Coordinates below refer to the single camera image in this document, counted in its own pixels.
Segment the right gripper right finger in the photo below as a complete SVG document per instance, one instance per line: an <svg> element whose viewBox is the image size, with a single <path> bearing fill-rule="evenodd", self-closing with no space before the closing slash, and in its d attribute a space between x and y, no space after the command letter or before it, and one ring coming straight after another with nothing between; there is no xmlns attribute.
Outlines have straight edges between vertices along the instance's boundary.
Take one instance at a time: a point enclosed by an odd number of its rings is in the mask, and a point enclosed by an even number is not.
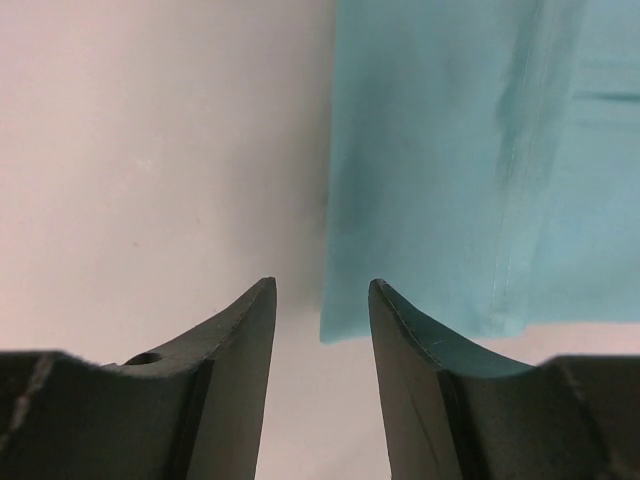
<svg viewBox="0 0 640 480"><path fill-rule="evenodd" d="M528 365L369 287L395 479L635 479L639 360L558 356Z"/></svg>

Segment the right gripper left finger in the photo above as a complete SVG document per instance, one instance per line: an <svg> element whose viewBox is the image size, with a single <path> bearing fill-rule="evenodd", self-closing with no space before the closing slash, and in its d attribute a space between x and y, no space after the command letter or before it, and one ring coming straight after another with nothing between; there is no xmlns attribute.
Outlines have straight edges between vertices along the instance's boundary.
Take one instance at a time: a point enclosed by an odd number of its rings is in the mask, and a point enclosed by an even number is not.
<svg viewBox="0 0 640 480"><path fill-rule="evenodd" d="M259 280L229 307L124 364L1 356L5 479L251 479L277 305Z"/></svg>

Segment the teal t shirt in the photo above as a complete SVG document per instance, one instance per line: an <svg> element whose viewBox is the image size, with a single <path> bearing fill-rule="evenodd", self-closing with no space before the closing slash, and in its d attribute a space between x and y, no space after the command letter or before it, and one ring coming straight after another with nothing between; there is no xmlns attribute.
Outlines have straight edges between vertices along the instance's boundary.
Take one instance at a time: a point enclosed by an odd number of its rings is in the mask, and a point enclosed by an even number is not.
<svg viewBox="0 0 640 480"><path fill-rule="evenodd" d="M639 319L639 5L340 1L320 338Z"/></svg>

